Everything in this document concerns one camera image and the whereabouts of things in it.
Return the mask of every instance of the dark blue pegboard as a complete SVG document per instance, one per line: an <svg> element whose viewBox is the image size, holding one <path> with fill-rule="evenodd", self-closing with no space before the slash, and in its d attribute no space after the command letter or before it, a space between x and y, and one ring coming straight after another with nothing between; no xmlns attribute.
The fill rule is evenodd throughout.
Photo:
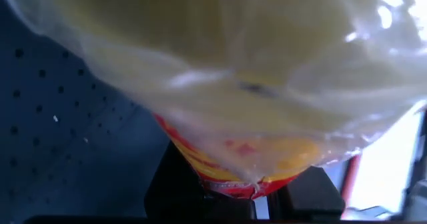
<svg viewBox="0 0 427 224"><path fill-rule="evenodd" d="M33 215L144 216L168 138L83 61L0 0L0 223Z"/></svg>

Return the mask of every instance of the hole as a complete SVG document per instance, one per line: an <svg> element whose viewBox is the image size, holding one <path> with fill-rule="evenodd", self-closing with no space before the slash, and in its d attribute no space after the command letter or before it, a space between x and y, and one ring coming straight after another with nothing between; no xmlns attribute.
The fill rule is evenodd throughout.
<svg viewBox="0 0 427 224"><path fill-rule="evenodd" d="M24 50L22 48L15 49L15 57L21 58L22 56L24 56Z"/></svg>
<svg viewBox="0 0 427 224"><path fill-rule="evenodd" d="M12 168L15 168L16 166L18 166L18 160L16 160L16 157L12 157L9 161L9 164Z"/></svg>
<svg viewBox="0 0 427 224"><path fill-rule="evenodd" d="M46 71L45 70L39 70L39 77L45 78L46 77Z"/></svg>
<svg viewBox="0 0 427 224"><path fill-rule="evenodd" d="M38 106L35 108L35 112L36 112L36 113L40 113L42 110L43 110L43 106L42 106L42 105L38 105Z"/></svg>
<svg viewBox="0 0 427 224"><path fill-rule="evenodd" d="M20 90L14 90L13 91L13 97L14 98L18 98L21 96L21 91Z"/></svg>
<svg viewBox="0 0 427 224"><path fill-rule="evenodd" d="M77 134L76 134L76 132L75 132L75 129L74 128L71 128L70 130L69 130L69 133L70 133L70 135L72 136L72 137L75 137Z"/></svg>
<svg viewBox="0 0 427 224"><path fill-rule="evenodd" d="M62 57L67 59L69 57L69 52L68 51L62 52Z"/></svg>
<svg viewBox="0 0 427 224"><path fill-rule="evenodd" d="M52 147L52 148L51 148L51 153L52 153L52 154L56 154L56 153L58 153L58 148L56 148L56 147Z"/></svg>
<svg viewBox="0 0 427 224"><path fill-rule="evenodd" d="M33 168L31 168L31 173L32 173L33 175L38 175L38 174L39 174L39 171L37 170L37 168L33 167Z"/></svg>
<svg viewBox="0 0 427 224"><path fill-rule="evenodd" d="M8 191L8 195L9 195L9 198L10 198L10 199L13 199L13 198L15 198L15 196L16 196L16 191L15 191L15 190L13 190L13 189L10 189L10 190Z"/></svg>
<svg viewBox="0 0 427 224"><path fill-rule="evenodd" d="M18 127L12 126L11 127L11 134L12 135L18 135Z"/></svg>
<svg viewBox="0 0 427 224"><path fill-rule="evenodd" d="M33 138L33 147L38 147L40 145L40 139L38 137Z"/></svg>

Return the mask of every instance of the plastic bag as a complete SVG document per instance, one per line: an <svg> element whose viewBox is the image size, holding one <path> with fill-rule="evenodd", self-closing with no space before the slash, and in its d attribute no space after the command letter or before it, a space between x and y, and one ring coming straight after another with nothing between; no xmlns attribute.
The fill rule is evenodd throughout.
<svg viewBox="0 0 427 224"><path fill-rule="evenodd" d="M427 94L425 0L8 2L162 116L199 173L257 191L354 155Z"/></svg>

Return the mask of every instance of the clear plastic bag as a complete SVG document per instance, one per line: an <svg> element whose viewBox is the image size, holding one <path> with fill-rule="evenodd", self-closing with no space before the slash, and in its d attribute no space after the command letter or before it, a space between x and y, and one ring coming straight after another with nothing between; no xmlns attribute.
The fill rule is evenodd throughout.
<svg viewBox="0 0 427 224"><path fill-rule="evenodd" d="M425 0L8 2L255 186L354 155L427 94Z"/></svg>

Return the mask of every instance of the plastic wrap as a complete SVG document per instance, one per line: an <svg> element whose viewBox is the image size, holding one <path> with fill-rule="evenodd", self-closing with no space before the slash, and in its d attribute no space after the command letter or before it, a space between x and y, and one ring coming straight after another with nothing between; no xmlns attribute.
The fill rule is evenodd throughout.
<svg viewBox="0 0 427 224"><path fill-rule="evenodd" d="M256 189L356 154L427 94L425 0L8 2Z"/></svg>

